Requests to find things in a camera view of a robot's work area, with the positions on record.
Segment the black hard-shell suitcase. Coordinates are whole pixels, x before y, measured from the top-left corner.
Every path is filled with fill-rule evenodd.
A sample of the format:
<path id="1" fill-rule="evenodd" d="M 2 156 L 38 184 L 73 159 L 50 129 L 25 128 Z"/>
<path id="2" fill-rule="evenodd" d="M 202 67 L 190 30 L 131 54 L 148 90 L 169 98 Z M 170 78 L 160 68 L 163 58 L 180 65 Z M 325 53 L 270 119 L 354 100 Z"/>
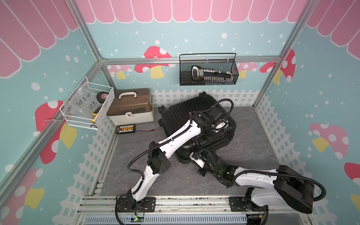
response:
<path id="1" fill-rule="evenodd" d="M 214 97 L 203 92 L 195 98 L 177 103 L 168 108 L 164 106 L 158 107 L 158 111 L 161 114 L 161 119 L 158 123 L 169 137 L 189 120 L 189 112 L 202 111 L 211 120 L 215 116 L 224 120 L 226 125 L 215 130 L 213 137 L 199 134 L 188 140 L 175 152 L 180 163 L 189 164 L 192 162 L 190 159 L 191 153 L 201 149 L 216 151 L 227 146 L 232 141 L 236 130 L 236 122 L 230 116 L 232 110 L 232 100 L 226 98 L 217 102 Z"/>

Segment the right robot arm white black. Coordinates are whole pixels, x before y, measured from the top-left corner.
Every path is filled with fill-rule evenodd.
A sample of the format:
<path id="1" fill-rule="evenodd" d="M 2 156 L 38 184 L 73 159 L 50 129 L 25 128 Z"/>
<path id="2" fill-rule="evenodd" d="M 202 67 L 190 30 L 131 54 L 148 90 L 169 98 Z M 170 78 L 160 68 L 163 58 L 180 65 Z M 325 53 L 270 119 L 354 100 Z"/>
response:
<path id="1" fill-rule="evenodd" d="M 327 194 L 321 183 L 285 165 L 272 170 L 250 170 L 229 165 L 208 150 L 193 152 L 190 159 L 199 166 L 198 172 L 202 176 L 211 173 L 227 188 L 246 186 L 242 202 L 249 210 L 287 204 L 298 212 L 311 214 L 313 203 L 324 199 Z"/>

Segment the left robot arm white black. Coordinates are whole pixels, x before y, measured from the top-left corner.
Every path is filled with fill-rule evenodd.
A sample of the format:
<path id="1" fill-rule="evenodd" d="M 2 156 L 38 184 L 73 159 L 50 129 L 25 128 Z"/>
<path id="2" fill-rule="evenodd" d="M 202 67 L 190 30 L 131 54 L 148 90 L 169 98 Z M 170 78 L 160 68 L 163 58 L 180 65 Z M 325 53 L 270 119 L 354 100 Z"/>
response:
<path id="1" fill-rule="evenodd" d="M 119 209 L 123 200 L 129 204 L 128 208 L 132 212 L 140 210 L 154 181 L 171 167 L 169 158 L 194 137 L 204 139 L 205 144 L 199 145 L 192 151 L 189 158 L 199 162 L 202 173 L 207 173 L 210 170 L 220 183 L 227 187 L 231 186 L 229 174 L 223 173 L 223 170 L 227 170 L 228 167 L 220 166 L 214 157 L 215 154 L 210 151 L 210 145 L 219 146 L 230 133 L 229 115 L 231 110 L 226 112 L 218 108 L 218 105 L 217 102 L 207 110 L 190 112 L 189 120 L 184 126 L 167 139 L 159 143 L 152 143 L 148 150 L 128 163 L 127 171 L 138 173 L 141 178 L 126 194 L 116 197 L 116 210 Z"/>

